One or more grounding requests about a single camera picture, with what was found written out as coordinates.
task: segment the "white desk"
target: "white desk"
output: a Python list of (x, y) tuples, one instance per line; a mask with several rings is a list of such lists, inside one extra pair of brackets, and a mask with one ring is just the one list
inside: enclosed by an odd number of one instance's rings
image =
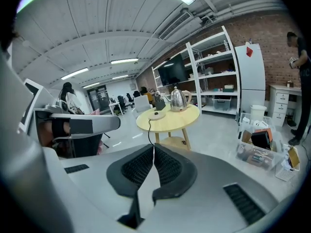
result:
[(121, 106), (120, 106), (120, 102), (115, 102), (115, 103), (110, 103), (109, 104), (109, 108), (110, 108), (111, 114), (114, 116), (113, 107), (116, 106), (116, 105), (119, 106), (121, 114), (123, 115), (123, 112), (122, 112), (122, 109), (121, 109)]
[[(297, 96), (296, 103), (288, 101), (289, 95)], [(272, 117), (275, 126), (283, 126), (287, 109), (295, 109), (295, 123), (298, 125), (301, 116), (301, 88), (271, 84), (268, 116)]]

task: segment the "silver kettle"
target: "silver kettle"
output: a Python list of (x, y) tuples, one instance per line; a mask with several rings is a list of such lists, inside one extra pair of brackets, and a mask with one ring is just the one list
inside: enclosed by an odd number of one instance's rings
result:
[(177, 87), (174, 87), (174, 91), (171, 93), (171, 110), (174, 112), (184, 111), (187, 108), (187, 105), (191, 101), (191, 93), (189, 91), (178, 90)]

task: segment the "tv screen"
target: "tv screen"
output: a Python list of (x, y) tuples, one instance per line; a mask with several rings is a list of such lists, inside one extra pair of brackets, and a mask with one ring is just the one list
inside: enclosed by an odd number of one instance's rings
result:
[(162, 85), (169, 85), (188, 80), (181, 55), (177, 55), (158, 69)]

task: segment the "black pants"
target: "black pants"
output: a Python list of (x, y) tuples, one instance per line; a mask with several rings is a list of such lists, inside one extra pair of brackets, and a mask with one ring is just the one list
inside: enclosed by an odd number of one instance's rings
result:
[(301, 85), (301, 118), (296, 132), (296, 138), (301, 140), (309, 121), (311, 109), (311, 85)]

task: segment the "desk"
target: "desk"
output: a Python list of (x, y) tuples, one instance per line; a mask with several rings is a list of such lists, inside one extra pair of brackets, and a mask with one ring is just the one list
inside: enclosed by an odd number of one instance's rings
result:
[[(298, 96), (297, 102), (290, 102), (288, 100), (289, 95)], [(288, 108), (297, 108), (295, 112), (295, 122), (298, 125), (301, 116), (301, 88), (288, 88), (284, 85), (271, 84), (268, 116), (272, 117), (275, 126), (283, 126)]]
[[(147, 110), (143, 112), (137, 119), (136, 124), (142, 130), (148, 131), (149, 130), (149, 114), (155, 112), (155, 108)], [(179, 147), (183, 149), (190, 150), (190, 141), (187, 135), (186, 127), (191, 125), (196, 121), (196, 119), (200, 115), (200, 111), (198, 107), (189, 104), (187, 110), (182, 112), (173, 112), (171, 111), (171, 105), (166, 104), (165, 108), (162, 110), (165, 112), (165, 117), (157, 120), (157, 121), (150, 121), (151, 128), (150, 132), (155, 133), (155, 141), (157, 143), (162, 143), (174, 147)], [(175, 130), (182, 130), (184, 138), (171, 136), (171, 132)], [(169, 137), (162, 140), (159, 140), (159, 133), (169, 134)]]
[(120, 102), (115, 102), (115, 103), (110, 103), (109, 104), (109, 109), (111, 111), (111, 114), (114, 116), (113, 107), (116, 106), (116, 105), (119, 106), (121, 114), (123, 115), (123, 112), (122, 112), (122, 109), (121, 109), (121, 106), (120, 106)]

